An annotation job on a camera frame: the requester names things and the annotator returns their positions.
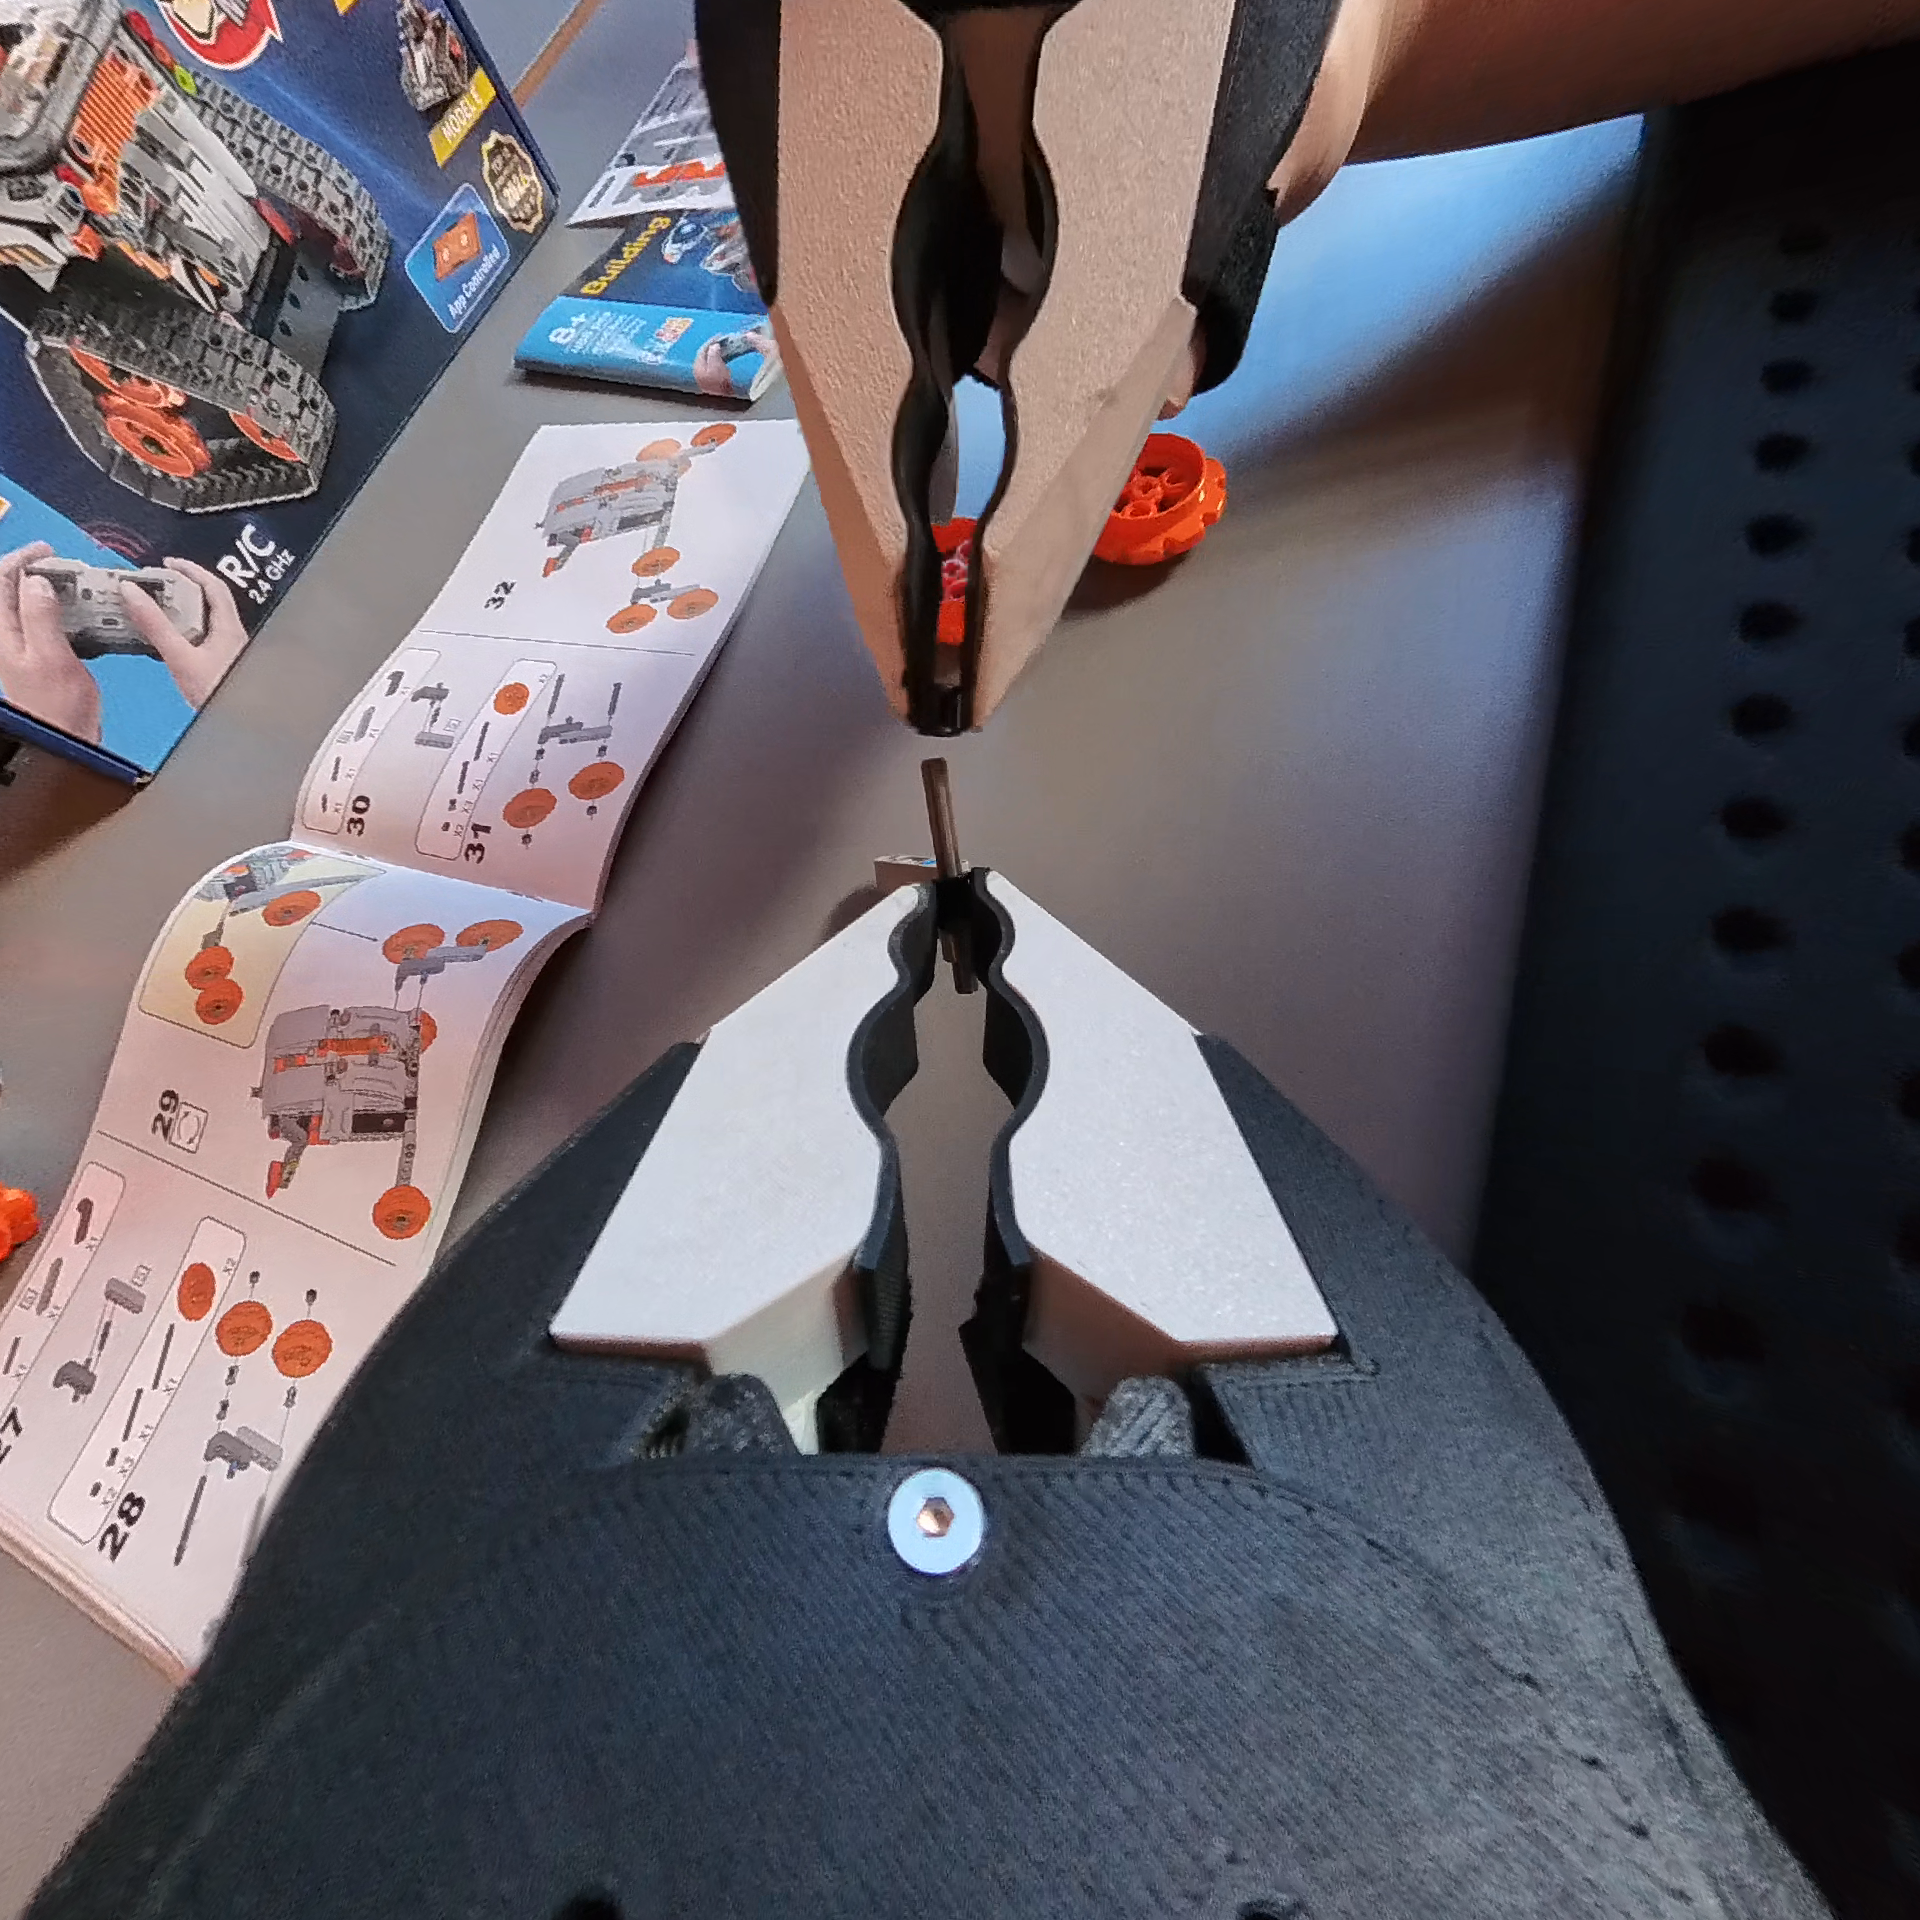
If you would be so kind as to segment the blue robot kit box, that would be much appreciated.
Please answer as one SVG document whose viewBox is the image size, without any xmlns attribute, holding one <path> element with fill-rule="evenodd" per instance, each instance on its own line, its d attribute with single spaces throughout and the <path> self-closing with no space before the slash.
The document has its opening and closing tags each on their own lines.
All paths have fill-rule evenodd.
<svg viewBox="0 0 1920 1920">
<path fill-rule="evenodd" d="M 55 552 L 101 693 L 4 731 L 141 784 L 199 698 L 103 573 L 202 648 L 253 632 L 553 216 L 460 3 L 1 3 L 4 551 Z"/>
</svg>

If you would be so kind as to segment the white folded leaflet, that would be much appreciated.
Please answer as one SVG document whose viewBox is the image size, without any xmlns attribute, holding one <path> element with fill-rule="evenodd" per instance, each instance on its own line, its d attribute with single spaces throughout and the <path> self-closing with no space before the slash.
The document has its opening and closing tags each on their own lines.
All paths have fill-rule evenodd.
<svg viewBox="0 0 1920 1920">
<path fill-rule="evenodd" d="M 712 207 L 732 209 L 734 189 L 689 41 L 567 224 L 624 224 L 661 209 Z"/>
</svg>

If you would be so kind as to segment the grey desk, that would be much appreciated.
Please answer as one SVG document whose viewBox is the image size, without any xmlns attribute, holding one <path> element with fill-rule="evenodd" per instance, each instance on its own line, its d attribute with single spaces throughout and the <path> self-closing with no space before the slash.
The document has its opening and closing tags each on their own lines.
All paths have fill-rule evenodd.
<svg viewBox="0 0 1920 1920">
<path fill-rule="evenodd" d="M 921 851 L 962 847 L 1237 1043 L 1464 1264 L 1638 123 L 1350 166 L 1278 245 L 1237 377 L 1175 419 L 1229 510 L 1158 582 L 1085 576 L 994 720 L 885 707 L 806 487 L 624 829 L 598 920 L 503 1047 L 448 1239 Z M 40 751 L 1 802 L 4 1179 L 49 1207 L 180 891 L 294 811 L 538 425 L 685 416 L 521 374 L 607 241 L 553 226 L 144 787 Z M 958 1325 L 1001 1101 L 981 997 L 921 1003 L 897 1096 L 913 1325 L 887 1450 L 990 1443 Z M 169 1685 L 4 1559 L 1 1902 L 15 1915 Z"/>
</svg>

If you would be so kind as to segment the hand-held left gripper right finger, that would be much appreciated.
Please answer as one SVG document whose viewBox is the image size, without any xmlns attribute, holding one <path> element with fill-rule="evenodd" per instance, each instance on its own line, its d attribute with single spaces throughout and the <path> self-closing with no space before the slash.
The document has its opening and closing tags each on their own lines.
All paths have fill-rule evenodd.
<svg viewBox="0 0 1920 1920">
<path fill-rule="evenodd" d="M 1073 1426 L 1130 1375 L 1328 1352 L 1336 1321 L 1201 1034 L 1008 878 L 976 872 L 992 1145 L 976 1389 Z"/>
</svg>

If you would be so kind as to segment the person's right forearm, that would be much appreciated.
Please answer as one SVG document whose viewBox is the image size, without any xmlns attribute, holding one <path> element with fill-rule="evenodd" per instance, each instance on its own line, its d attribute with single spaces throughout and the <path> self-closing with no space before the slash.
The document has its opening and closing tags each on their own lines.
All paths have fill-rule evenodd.
<svg viewBox="0 0 1920 1920">
<path fill-rule="evenodd" d="M 1916 34 L 1916 2 L 1388 3 L 1349 153 L 1394 159 L 1578 127 Z"/>
</svg>

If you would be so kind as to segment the blue cover booklet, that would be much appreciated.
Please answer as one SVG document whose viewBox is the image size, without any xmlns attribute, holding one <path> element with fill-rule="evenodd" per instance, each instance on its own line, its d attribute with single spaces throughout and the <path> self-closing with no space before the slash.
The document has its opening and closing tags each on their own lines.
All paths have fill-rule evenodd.
<svg viewBox="0 0 1920 1920">
<path fill-rule="evenodd" d="M 754 399 L 781 369 L 734 207 L 632 216 L 518 339 L 518 367 Z"/>
</svg>

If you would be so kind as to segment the instruction booklet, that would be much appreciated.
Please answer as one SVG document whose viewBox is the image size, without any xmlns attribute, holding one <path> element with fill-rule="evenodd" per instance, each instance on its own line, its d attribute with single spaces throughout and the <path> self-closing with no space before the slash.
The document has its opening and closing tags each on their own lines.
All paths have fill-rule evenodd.
<svg viewBox="0 0 1920 1920">
<path fill-rule="evenodd" d="M 287 834 L 156 938 L 4 1309 L 1 1521 L 164 1673 L 422 1279 L 521 998 L 806 471 L 793 419 L 536 432 Z"/>
</svg>

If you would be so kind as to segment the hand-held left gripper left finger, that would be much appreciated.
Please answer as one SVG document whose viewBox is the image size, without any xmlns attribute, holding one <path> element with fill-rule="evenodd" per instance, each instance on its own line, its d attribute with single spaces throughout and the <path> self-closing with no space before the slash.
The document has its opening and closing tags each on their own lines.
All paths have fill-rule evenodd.
<svg viewBox="0 0 1920 1920">
<path fill-rule="evenodd" d="M 815 1426 L 897 1345 L 861 1298 L 903 1225 L 882 1110 L 917 1069 L 934 904 L 887 894 L 709 1031 L 551 1319 L 561 1349 L 754 1375 Z"/>
</svg>

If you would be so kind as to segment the black foam mat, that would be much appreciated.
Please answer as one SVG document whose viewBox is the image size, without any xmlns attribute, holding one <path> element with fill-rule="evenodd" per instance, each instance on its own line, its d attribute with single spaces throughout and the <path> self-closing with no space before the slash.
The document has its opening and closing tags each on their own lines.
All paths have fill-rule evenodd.
<svg viewBox="0 0 1920 1920">
<path fill-rule="evenodd" d="M 1916 1915 L 1918 51 L 1648 131 L 1474 1278 L 1845 1915 Z"/>
</svg>

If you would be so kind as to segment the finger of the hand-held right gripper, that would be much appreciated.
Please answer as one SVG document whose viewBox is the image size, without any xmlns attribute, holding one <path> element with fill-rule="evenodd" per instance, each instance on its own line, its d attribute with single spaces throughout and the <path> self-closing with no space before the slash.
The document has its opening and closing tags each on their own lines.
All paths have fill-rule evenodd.
<svg viewBox="0 0 1920 1920">
<path fill-rule="evenodd" d="M 941 37 L 894 2 L 781 7 L 774 333 L 856 626 L 895 713 L 970 721 L 969 639 L 938 662 L 930 477 L 952 390 L 948 241 L 969 110 Z"/>
<path fill-rule="evenodd" d="M 1231 13 L 1231 2 L 1085 2 L 952 21 L 997 211 L 1008 226 L 1024 216 L 1026 159 L 1045 163 L 1052 207 L 1046 282 L 998 371 L 1010 464 L 976 551 L 969 729 L 1064 609 L 1186 367 L 1184 259 Z"/>
</svg>

